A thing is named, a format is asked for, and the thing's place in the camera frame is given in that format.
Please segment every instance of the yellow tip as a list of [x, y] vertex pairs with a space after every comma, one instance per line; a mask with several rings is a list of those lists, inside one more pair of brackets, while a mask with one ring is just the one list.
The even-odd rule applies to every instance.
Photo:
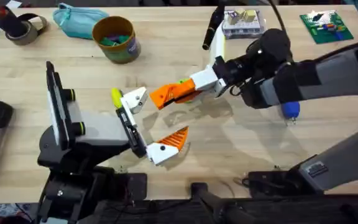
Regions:
[[116, 106], [117, 109], [122, 108], [122, 103], [121, 103], [121, 91], [117, 88], [112, 88], [111, 89], [111, 99], [112, 99], [112, 103], [114, 103], [114, 105]]

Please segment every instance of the tape roll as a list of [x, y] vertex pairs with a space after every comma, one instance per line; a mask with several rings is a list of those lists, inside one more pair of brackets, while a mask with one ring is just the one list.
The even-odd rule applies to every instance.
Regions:
[[[42, 22], [42, 27], [40, 29], [35, 28], [35, 26], [29, 21], [35, 17], [39, 17]], [[8, 38], [16, 45], [27, 45], [36, 40], [36, 38], [42, 34], [45, 28], [48, 26], [47, 20], [33, 13], [26, 13], [18, 17], [21, 22], [27, 27], [27, 32], [20, 37], [12, 37], [7, 32], [5, 33], [5, 37]]]
[[27, 26], [27, 32], [20, 37], [11, 37], [7, 32], [5, 33], [6, 38], [12, 41], [16, 45], [27, 45], [33, 42], [38, 37], [37, 29], [29, 21], [21, 21]]

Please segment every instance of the black cable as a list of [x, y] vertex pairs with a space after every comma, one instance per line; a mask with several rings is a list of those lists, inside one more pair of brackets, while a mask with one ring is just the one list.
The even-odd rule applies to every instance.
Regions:
[[[239, 180], [238, 178], [233, 179], [234, 183], [239, 184], [239, 185], [243, 185], [246, 188], [249, 188], [249, 179], [247, 177]], [[252, 180], [253, 182], [258, 182], [260, 184], [264, 184], [266, 186], [269, 187], [273, 187], [276, 189], [284, 189], [285, 186], [284, 185], [279, 185], [279, 184], [274, 184], [273, 182], [270, 181], [264, 181], [264, 180]]]
[[118, 216], [116, 218], [116, 221], [114, 221], [114, 224], [117, 224], [118, 220], [121, 218], [121, 215], [124, 213], [125, 209], [128, 207], [129, 203], [125, 204], [125, 207], [118, 213]]
[[24, 214], [24, 215], [26, 215], [27, 216], [27, 218], [29, 218], [29, 220], [30, 220], [30, 222], [32, 222], [32, 218], [31, 218], [31, 216], [27, 213], [27, 212], [25, 212], [24, 211], [24, 209], [23, 208], [21, 208], [20, 207], [20, 205], [18, 204], [18, 203], [15, 203], [15, 205], [16, 205], [16, 207]]
[[142, 214], [153, 214], [153, 213], [162, 212], [162, 211], [165, 211], [165, 210], [168, 210], [168, 209], [171, 209], [171, 208], [175, 208], [175, 207], [178, 207], [178, 206], [181, 206], [181, 205], [185, 205], [185, 204], [187, 204], [189, 202], [191, 202], [191, 199], [185, 200], [183, 202], [175, 203], [173, 205], [167, 206], [165, 208], [161, 208], [161, 209], [159, 209], [157, 211], [154, 211], [154, 212], [149, 212], [149, 211], [146, 211], [146, 212], [126, 212], [124, 210], [120, 210], [120, 209], [118, 209], [116, 207], [113, 207], [113, 206], [111, 206], [111, 208], [114, 209], [117, 212], [122, 212], [122, 213], [128, 214], [128, 215], [142, 215]]
[[343, 47], [343, 48], [334, 50], [334, 51], [332, 51], [332, 52], [330, 52], [330, 53], [328, 53], [328, 54], [325, 54], [325, 55], [323, 55], [323, 56], [320, 56], [320, 57], [314, 59], [313, 61], [314, 61], [314, 62], [321, 62], [322, 60], [325, 60], [325, 59], [327, 59], [327, 58], [329, 58], [329, 57], [331, 57], [331, 56], [333, 56], [333, 55], [339, 54], [339, 53], [341, 53], [341, 52], [344, 52], [344, 51], [347, 51], [347, 50], [350, 50], [350, 49], [354, 49], [354, 48], [356, 48], [356, 47], [358, 47], [358, 43], [351, 44], [351, 45], [345, 46], [345, 47]]
[[274, 2], [273, 2], [272, 0], [267, 0], [267, 1], [270, 3], [270, 5], [271, 5], [272, 8], [273, 8], [274, 13], [275, 13], [276, 16], [277, 16], [278, 22], [280, 23], [280, 26], [281, 26], [281, 30], [283, 30], [284, 32], [287, 32], [287, 31], [285, 30], [285, 26], [284, 26], [283, 19], [281, 18], [281, 15], [280, 15], [280, 13], [279, 13], [278, 10], [277, 10], [276, 5], [274, 4]]
[[41, 204], [42, 201], [44, 200], [44, 197], [45, 197], [45, 189], [47, 188], [47, 184], [48, 184], [49, 180], [50, 180], [50, 174], [49, 174], [49, 176], [48, 176], [48, 178], [47, 178], [47, 181], [45, 181], [45, 185], [44, 185], [44, 187], [43, 187], [43, 189], [42, 189], [42, 191], [41, 191], [41, 196], [40, 196], [40, 198], [38, 199], [37, 211], [36, 211], [36, 213], [35, 213], [35, 218], [33, 219], [34, 224], [39, 224], [39, 223], [40, 223], [40, 222], [39, 222], [40, 220], [38, 219], [38, 213], [40, 212], [40, 204]]

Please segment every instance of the black marker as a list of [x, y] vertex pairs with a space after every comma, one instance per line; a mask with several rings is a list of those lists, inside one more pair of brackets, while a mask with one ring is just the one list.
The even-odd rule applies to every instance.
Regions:
[[203, 49], [208, 50], [214, 38], [215, 31], [224, 19], [224, 4], [219, 3], [215, 11], [212, 13], [211, 20], [209, 21], [208, 29], [205, 33], [203, 42]]

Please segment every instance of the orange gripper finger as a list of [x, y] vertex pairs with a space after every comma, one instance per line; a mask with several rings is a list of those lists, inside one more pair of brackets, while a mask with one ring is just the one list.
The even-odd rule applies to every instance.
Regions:
[[195, 84], [192, 79], [189, 79], [181, 84], [169, 84], [155, 90], [150, 94], [150, 98], [160, 110], [166, 107], [173, 100], [176, 103], [184, 103], [193, 99], [200, 94], [200, 91], [195, 90]]
[[181, 130], [157, 141], [157, 143], [177, 147], [178, 150], [181, 151], [182, 147], [185, 145], [188, 130], [189, 130], [188, 126], [184, 127]]
[[164, 85], [163, 87], [150, 93], [150, 98], [155, 106], [160, 110], [165, 107], [164, 103], [172, 99], [172, 88], [178, 84]]

